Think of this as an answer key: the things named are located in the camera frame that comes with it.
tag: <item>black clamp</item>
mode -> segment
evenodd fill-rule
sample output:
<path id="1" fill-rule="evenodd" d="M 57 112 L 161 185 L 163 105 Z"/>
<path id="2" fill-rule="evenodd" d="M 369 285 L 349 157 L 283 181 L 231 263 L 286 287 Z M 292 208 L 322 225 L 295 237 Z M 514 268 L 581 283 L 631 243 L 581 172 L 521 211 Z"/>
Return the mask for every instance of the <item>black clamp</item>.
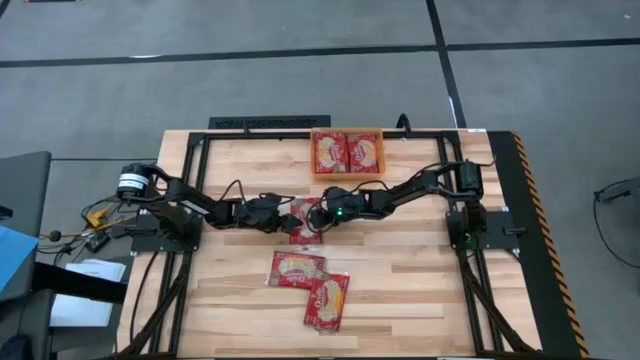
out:
<path id="1" fill-rule="evenodd" d="M 404 137 L 411 137 L 411 122 L 409 121 L 407 114 L 400 114 L 398 122 L 396 123 L 396 129 L 404 129 Z"/>

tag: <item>blue object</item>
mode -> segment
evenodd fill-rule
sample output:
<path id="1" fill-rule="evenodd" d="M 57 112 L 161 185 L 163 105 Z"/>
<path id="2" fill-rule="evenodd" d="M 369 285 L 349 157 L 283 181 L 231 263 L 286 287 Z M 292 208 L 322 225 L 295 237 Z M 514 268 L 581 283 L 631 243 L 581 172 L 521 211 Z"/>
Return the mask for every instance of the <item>blue object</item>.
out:
<path id="1" fill-rule="evenodd" d="M 0 292 L 37 245 L 38 239 L 0 226 Z"/>

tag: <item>metal bracket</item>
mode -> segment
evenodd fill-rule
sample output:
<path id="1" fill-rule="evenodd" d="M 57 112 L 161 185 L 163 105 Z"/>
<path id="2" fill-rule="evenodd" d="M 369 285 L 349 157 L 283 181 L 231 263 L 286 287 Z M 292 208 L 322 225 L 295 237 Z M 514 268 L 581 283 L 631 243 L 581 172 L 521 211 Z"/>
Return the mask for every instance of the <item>metal bracket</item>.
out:
<path id="1" fill-rule="evenodd" d="M 198 145 L 206 137 L 206 133 L 189 133 L 189 139 L 187 140 L 187 148 L 192 148 Z"/>
<path id="2" fill-rule="evenodd" d="M 444 136 L 444 138 L 447 139 L 447 141 L 449 141 L 454 147 L 460 145 L 460 136 L 457 131 L 443 131 L 442 136 Z"/>
<path id="3" fill-rule="evenodd" d="M 179 239 L 163 231 L 160 221 L 153 215 L 141 212 L 135 227 L 127 229 L 131 235 L 131 251 L 135 252 L 186 252 L 196 251 L 200 246 L 202 218 L 192 216 L 187 226 L 189 231 Z"/>
<path id="4" fill-rule="evenodd" d="M 526 230 L 514 228 L 508 211 L 487 212 L 487 232 L 485 236 L 470 236 L 464 226 L 461 211 L 447 212 L 447 227 L 451 247 L 456 250 L 517 249 L 518 234 Z"/>
<path id="5" fill-rule="evenodd" d="M 411 137 L 411 122 L 409 121 L 409 117 L 407 117 L 407 114 L 400 114 L 398 122 L 396 123 L 396 129 L 404 129 L 404 137 Z"/>

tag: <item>food packet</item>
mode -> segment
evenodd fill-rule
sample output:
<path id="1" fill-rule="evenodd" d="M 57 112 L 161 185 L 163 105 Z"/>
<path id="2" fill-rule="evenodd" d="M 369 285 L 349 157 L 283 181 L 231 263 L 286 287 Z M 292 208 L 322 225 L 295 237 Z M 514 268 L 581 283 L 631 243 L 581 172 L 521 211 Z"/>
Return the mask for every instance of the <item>food packet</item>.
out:
<path id="1" fill-rule="evenodd" d="M 316 132 L 316 173 L 349 172 L 347 141 L 343 133 L 336 131 Z"/>
<path id="2" fill-rule="evenodd" d="M 274 251 L 267 285 L 311 289 L 313 278 L 324 271 L 325 262 L 321 256 Z"/>
<path id="3" fill-rule="evenodd" d="M 289 243 L 292 245 L 313 245 L 322 244 L 322 234 L 316 234 L 309 230 L 307 226 L 307 213 L 313 204 L 317 203 L 320 198 L 296 198 L 291 202 L 291 215 L 302 221 L 302 225 L 294 228 L 289 235 Z"/>
<path id="4" fill-rule="evenodd" d="M 349 172 L 378 173 L 378 154 L 375 134 L 347 135 Z"/>
<path id="5" fill-rule="evenodd" d="M 318 331 L 338 332 L 349 276 L 318 272 L 309 293 L 304 324 Z"/>

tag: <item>white paper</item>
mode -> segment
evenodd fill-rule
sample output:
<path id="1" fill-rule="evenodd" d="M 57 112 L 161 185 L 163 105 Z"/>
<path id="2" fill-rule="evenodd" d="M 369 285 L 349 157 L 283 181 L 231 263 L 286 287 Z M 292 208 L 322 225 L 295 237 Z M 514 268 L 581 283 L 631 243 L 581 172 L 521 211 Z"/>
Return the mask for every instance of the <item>white paper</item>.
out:
<path id="1" fill-rule="evenodd" d="M 80 264 L 67 264 L 69 271 L 99 277 L 110 281 L 120 281 L 126 266 L 97 259 L 87 259 Z M 51 309 L 53 327 L 104 327 L 109 324 L 113 304 L 81 297 L 56 295 Z"/>

